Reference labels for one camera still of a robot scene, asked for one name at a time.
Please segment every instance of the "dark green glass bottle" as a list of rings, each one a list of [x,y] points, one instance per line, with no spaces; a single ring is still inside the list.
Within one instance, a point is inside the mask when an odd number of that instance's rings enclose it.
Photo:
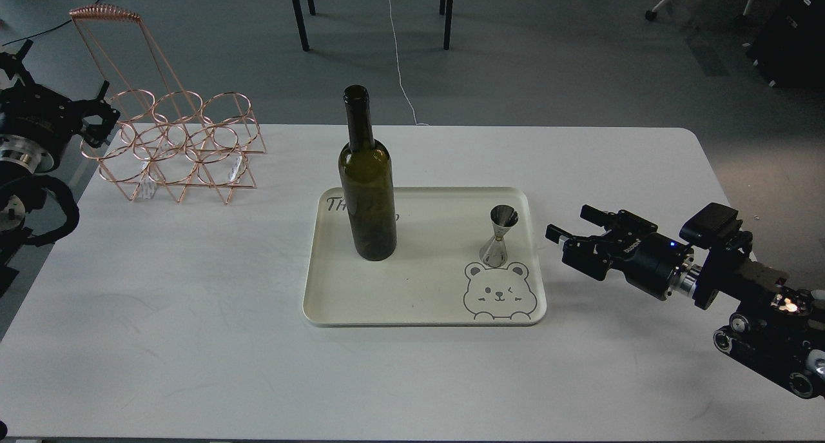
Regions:
[[[338,156],[338,173],[358,254],[380,261],[395,251],[395,201],[389,152],[372,137],[369,94],[360,85],[344,90],[350,142]]]

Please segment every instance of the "white tray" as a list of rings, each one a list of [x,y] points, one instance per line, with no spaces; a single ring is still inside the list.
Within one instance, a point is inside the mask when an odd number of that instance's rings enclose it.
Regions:
[[[398,246],[377,262],[361,258],[354,248],[341,188],[321,195],[304,291],[310,322],[533,325],[545,316],[530,208],[521,190],[395,188],[394,195]],[[504,237],[506,263],[492,269],[478,252],[492,237],[490,210],[497,204],[515,208],[519,219]]]

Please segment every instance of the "bottle mouth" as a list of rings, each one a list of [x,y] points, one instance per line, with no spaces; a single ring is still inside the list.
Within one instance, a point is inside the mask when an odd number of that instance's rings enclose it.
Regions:
[[[350,85],[344,90],[344,102],[353,108],[366,108],[369,105],[369,93],[363,85]]]

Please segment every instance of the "jigger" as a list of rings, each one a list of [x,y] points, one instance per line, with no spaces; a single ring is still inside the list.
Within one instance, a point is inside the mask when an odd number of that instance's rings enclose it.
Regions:
[[[490,267],[501,267],[507,261],[507,247],[504,234],[518,222],[518,213],[506,204],[499,204],[490,210],[492,237],[481,247],[478,257]]]

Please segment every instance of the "bear face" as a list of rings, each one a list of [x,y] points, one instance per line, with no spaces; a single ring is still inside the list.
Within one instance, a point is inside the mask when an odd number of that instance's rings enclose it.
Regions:
[[[512,262],[506,269],[487,269],[472,262],[465,267],[465,275],[469,281],[463,301],[474,314],[473,319],[530,319],[536,310],[538,300],[527,284],[527,266],[522,263]]]

